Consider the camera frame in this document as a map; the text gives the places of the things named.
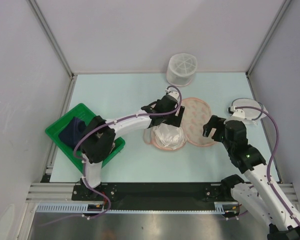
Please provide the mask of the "white bra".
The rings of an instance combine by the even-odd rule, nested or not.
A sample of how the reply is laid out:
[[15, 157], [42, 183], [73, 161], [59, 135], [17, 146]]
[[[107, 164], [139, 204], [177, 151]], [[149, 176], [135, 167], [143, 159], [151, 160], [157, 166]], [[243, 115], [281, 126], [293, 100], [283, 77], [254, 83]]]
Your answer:
[[176, 151], [184, 146], [186, 138], [181, 127], [160, 124], [152, 129], [152, 144], [165, 151]]

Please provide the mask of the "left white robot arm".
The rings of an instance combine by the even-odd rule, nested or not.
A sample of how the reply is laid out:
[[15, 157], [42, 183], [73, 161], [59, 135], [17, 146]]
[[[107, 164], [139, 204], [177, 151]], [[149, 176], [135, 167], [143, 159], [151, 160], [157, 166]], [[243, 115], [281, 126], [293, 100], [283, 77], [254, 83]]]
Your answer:
[[73, 151], [73, 155], [83, 163], [83, 194], [90, 200], [100, 196], [102, 164], [110, 155], [116, 139], [160, 124], [179, 127], [185, 110], [181, 102], [181, 94], [172, 91], [143, 106], [135, 114], [113, 120], [94, 117]]

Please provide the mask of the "pink tulip mesh laundry bag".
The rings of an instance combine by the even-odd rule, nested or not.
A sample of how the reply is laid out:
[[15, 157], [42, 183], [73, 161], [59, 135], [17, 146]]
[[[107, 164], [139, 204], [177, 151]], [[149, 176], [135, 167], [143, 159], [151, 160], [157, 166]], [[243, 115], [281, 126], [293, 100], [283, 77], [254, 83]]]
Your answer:
[[[185, 111], [180, 125], [186, 139], [185, 144], [190, 143], [196, 147], [210, 147], [216, 144], [211, 136], [203, 136], [203, 126], [212, 116], [210, 106], [203, 100], [195, 97], [183, 99], [181, 105], [185, 106]], [[142, 138], [144, 143], [147, 145], [155, 146], [152, 142], [153, 128], [154, 127], [144, 130]]]

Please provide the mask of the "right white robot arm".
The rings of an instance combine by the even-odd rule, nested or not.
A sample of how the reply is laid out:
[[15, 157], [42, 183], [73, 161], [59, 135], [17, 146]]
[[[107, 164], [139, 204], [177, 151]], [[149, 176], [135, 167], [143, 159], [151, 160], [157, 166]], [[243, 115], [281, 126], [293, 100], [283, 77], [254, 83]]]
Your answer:
[[237, 174], [221, 181], [221, 196], [233, 199], [269, 229], [269, 240], [300, 240], [300, 212], [285, 195], [268, 171], [266, 160], [257, 148], [248, 143], [247, 128], [238, 120], [212, 115], [203, 126], [203, 136], [222, 143], [231, 163], [249, 181]]

